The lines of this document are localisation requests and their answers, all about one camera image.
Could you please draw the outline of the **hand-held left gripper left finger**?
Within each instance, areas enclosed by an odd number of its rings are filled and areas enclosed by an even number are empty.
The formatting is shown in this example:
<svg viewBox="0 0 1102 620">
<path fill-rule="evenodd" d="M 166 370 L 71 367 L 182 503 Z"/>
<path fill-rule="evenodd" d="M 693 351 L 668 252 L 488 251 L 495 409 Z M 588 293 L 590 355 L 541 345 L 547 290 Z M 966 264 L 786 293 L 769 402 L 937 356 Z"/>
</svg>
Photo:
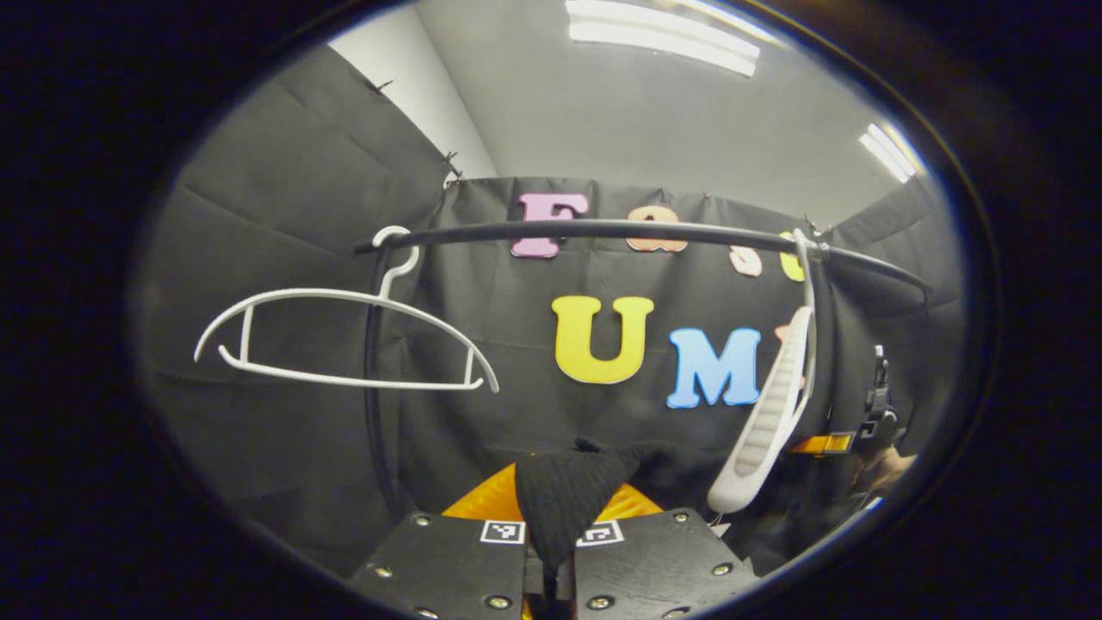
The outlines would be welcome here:
<svg viewBox="0 0 1102 620">
<path fill-rule="evenodd" d="M 515 474 L 509 464 L 441 513 L 409 511 L 352 588 L 429 620 L 528 620 L 528 529 Z"/>
</svg>

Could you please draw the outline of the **black backdrop cloth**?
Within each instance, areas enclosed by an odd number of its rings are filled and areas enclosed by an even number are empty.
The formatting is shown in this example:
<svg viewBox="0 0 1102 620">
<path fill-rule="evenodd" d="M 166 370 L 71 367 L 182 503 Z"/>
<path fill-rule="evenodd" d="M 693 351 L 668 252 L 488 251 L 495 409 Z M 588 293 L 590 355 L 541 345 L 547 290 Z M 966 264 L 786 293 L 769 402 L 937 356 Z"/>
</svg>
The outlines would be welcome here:
<svg viewBox="0 0 1102 620">
<path fill-rule="evenodd" d="M 396 298 L 449 320 L 480 346 L 501 393 L 381 391 L 381 428 L 361 388 L 322 387 L 228 368 L 235 319 L 203 360 L 197 334 L 233 302 L 271 289 L 372 287 L 375 255 L 355 257 L 387 225 L 411 231 L 512 222 L 523 194 L 579 194 L 588 219 L 644 207 L 684 222 L 780 233 L 795 217 L 724 197 L 571 177 L 467 180 L 445 188 L 437 149 L 334 51 L 276 75 L 217 126 L 182 168 L 150 236 L 140 280 L 145 388 L 165 427 L 248 525 L 347 580 L 393 527 L 370 463 L 402 510 L 443 512 L 534 454 L 599 443 L 673 440 L 727 459 L 750 405 L 672 407 L 678 380 L 703 365 L 672 335 L 712 348 L 756 331 L 749 376 L 766 380 L 802 298 L 766 252 L 759 278 L 736 274 L 721 244 L 630 250 L 622 239 L 566 239 L 555 258 L 507 242 L 434 244 Z"/>
</svg>

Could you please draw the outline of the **black clothes rack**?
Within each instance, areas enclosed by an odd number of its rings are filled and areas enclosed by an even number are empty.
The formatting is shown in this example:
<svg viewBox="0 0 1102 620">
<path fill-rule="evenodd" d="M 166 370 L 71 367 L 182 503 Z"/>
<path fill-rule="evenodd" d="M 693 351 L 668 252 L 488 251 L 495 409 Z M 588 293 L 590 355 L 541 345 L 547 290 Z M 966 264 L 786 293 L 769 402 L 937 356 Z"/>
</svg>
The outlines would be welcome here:
<svg viewBox="0 0 1102 620">
<path fill-rule="evenodd" d="M 638 239 L 677 240 L 677 242 L 693 242 L 706 244 L 737 244 L 753 250 L 779 252 L 779 254 L 796 255 L 795 236 L 780 237 L 773 233 L 755 232 L 752 229 L 739 229 L 724 226 L 698 225 L 688 222 L 629 222 L 629 220 L 541 220 L 541 222 L 491 222 L 484 225 L 458 226 L 445 229 L 429 229 L 429 231 L 411 232 L 400 226 L 389 226 L 376 232 L 369 242 L 354 247 L 354 254 L 380 250 L 398 250 L 415 243 L 456 244 L 471 242 L 503 242 L 503 240 L 529 240 L 538 237 L 549 239 Z M 892 263 L 862 255 L 858 252 L 841 250 L 824 242 L 811 240 L 810 251 L 811 274 L 814 263 L 842 264 L 842 267 L 868 270 L 875 274 L 892 278 L 897 282 L 918 289 L 923 295 L 930 289 L 923 280 L 917 278 Z M 815 334 L 823 328 L 815 303 Z"/>
</svg>

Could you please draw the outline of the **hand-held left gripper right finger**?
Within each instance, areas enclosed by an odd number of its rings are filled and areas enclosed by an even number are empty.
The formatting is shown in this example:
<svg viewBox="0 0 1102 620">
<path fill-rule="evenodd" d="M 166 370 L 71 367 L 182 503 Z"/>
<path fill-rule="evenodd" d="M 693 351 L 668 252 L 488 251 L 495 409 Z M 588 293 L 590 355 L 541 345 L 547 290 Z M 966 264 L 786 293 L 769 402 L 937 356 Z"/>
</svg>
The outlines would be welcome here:
<svg viewBox="0 0 1102 620">
<path fill-rule="evenodd" d="M 692 509 L 622 485 L 573 550 L 573 620 L 681 620 L 759 581 Z"/>
</svg>

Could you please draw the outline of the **large ceiling light panel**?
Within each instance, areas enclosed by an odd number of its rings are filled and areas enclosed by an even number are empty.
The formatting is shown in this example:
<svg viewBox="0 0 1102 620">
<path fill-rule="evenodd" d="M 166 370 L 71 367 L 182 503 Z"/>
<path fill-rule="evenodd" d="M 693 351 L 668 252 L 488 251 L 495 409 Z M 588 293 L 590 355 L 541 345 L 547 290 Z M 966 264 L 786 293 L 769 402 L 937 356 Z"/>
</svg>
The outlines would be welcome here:
<svg viewBox="0 0 1102 620">
<path fill-rule="evenodd" d="M 760 47 L 696 17 L 617 0 L 564 0 L 568 36 L 576 43 L 644 48 L 696 59 L 750 78 Z"/>
</svg>

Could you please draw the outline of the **white plastic hanger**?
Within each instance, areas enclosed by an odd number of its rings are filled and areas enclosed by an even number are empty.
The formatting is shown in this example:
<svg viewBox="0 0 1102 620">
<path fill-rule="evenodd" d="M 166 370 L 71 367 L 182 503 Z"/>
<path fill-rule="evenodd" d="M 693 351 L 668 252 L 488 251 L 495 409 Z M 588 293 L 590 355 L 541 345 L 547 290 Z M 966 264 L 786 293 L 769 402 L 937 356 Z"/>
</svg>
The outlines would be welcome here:
<svg viewBox="0 0 1102 620">
<path fill-rule="evenodd" d="M 248 295 L 241 300 L 233 302 L 233 305 L 224 307 L 220 313 L 214 315 L 208 320 L 203 330 L 197 334 L 190 358 L 194 365 L 199 363 L 210 348 L 210 342 L 215 335 L 223 329 L 227 323 L 239 319 L 238 345 L 235 350 L 229 349 L 225 344 L 215 345 L 215 353 L 220 358 L 223 365 L 228 368 L 240 370 L 246 374 L 264 376 L 270 378 L 282 378 L 298 383 L 307 383 L 322 387 L 361 388 L 365 391 L 420 391 L 420 392 L 475 392 L 487 389 L 491 394 L 501 393 L 501 383 L 496 369 L 480 346 L 473 341 L 469 336 L 457 329 L 455 325 L 443 320 L 437 315 L 418 309 L 409 302 L 396 298 L 393 289 L 400 278 L 412 274 L 415 267 L 421 267 L 424 262 L 424 244 L 415 243 L 411 246 L 409 257 L 397 267 L 385 267 L 381 282 L 375 286 L 371 293 L 361 293 L 352 289 L 318 289 L 318 287 L 296 287 L 296 289 L 271 289 Z M 460 381 L 402 381 L 393 378 L 371 378 L 369 376 L 331 376 L 326 373 L 307 372 L 307 370 L 280 368 L 278 365 L 260 363 L 253 360 L 252 334 L 253 322 L 260 306 L 271 305 L 271 303 L 291 300 L 325 300 L 350 303 L 366 307 L 368 311 L 393 311 L 402 317 L 411 318 L 428 326 L 433 326 L 437 331 L 449 335 L 463 348 L 463 368 L 461 368 Z"/>
</svg>

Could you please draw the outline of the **white hanger with notched bar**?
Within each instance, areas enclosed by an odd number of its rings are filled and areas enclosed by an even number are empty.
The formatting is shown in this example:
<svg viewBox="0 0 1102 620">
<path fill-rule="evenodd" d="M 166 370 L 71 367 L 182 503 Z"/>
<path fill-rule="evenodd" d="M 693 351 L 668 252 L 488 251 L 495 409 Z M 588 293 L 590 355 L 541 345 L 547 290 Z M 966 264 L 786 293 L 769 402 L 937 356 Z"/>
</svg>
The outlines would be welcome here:
<svg viewBox="0 0 1102 620">
<path fill-rule="evenodd" d="M 706 504 L 721 515 L 739 512 L 758 497 L 814 393 L 818 334 L 812 243 L 803 232 L 796 231 L 792 236 L 796 260 L 804 272 L 804 303 L 789 320 L 784 342 L 739 439 L 709 488 Z"/>
</svg>

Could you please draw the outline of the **black knit jacket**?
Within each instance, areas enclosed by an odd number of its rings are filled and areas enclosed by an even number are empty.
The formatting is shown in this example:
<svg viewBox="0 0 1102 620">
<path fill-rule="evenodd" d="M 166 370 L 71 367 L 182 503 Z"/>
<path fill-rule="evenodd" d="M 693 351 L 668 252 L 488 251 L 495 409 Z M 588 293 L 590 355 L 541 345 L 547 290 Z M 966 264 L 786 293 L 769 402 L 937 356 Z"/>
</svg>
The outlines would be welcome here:
<svg viewBox="0 0 1102 620">
<path fill-rule="evenodd" d="M 559 569 L 573 557 L 576 539 L 623 486 L 633 486 L 662 507 L 696 510 L 725 460 L 720 452 L 673 440 L 614 446 L 585 437 L 576 438 L 570 450 L 518 460 L 517 502 L 545 584 L 557 581 Z"/>
</svg>

